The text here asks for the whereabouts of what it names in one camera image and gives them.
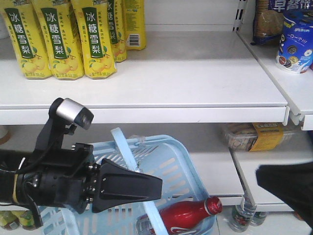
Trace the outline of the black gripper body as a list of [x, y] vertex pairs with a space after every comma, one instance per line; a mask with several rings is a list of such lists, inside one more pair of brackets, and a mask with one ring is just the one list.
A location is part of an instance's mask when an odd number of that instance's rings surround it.
[[48, 206], [70, 207], [82, 213], [95, 192], [99, 169], [91, 144], [36, 150], [15, 174], [13, 201], [32, 211]]

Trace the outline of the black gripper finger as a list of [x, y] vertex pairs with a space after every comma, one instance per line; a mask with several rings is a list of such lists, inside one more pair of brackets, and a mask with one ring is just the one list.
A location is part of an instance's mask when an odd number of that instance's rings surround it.
[[109, 159], [102, 160], [96, 179], [92, 212], [161, 198], [162, 179], [128, 170]]
[[258, 186], [285, 202], [313, 226], [313, 163], [262, 164], [256, 172]]

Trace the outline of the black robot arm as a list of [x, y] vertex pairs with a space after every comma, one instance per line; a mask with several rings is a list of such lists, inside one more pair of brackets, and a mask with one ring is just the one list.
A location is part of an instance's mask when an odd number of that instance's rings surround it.
[[133, 202], [161, 197], [158, 177], [121, 167], [109, 159], [97, 163], [93, 146], [76, 144], [72, 150], [54, 148], [40, 159], [33, 153], [0, 152], [0, 200], [30, 208], [31, 204], [69, 207], [93, 213]]

